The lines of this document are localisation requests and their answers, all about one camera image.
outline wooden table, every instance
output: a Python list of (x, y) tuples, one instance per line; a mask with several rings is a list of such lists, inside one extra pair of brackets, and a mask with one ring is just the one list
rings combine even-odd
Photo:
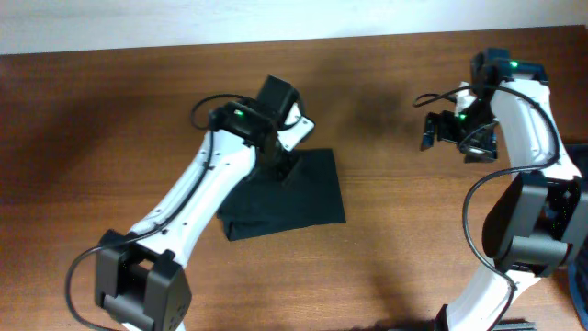
[[(500, 160), (464, 165), (455, 146), (419, 152), (425, 92), (469, 80), (486, 47), (544, 63), (566, 142), (588, 138), (585, 27), (85, 51), (0, 57), (0, 329), (80, 330), (63, 300), (73, 258), (107, 228), (126, 232), (186, 169), (202, 141), (199, 99), (254, 96), (267, 74), (304, 96), (316, 131), (300, 148), (334, 149), (347, 223), (229, 243), (212, 220), (187, 269), (188, 330), (337, 330), (435, 317), (479, 262), (460, 225), (464, 195)], [(508, 185), (474, 197), (473, 235)], [(94, 264), (73, 298), (92, 321)], [(561, 272), (526, 292), (509, 318), (578, 330)]]

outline white backdrop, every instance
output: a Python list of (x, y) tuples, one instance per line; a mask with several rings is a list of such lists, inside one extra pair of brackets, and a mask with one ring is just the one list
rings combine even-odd
[(0, 53), (588, 23), (588, 0), (0, 0)]

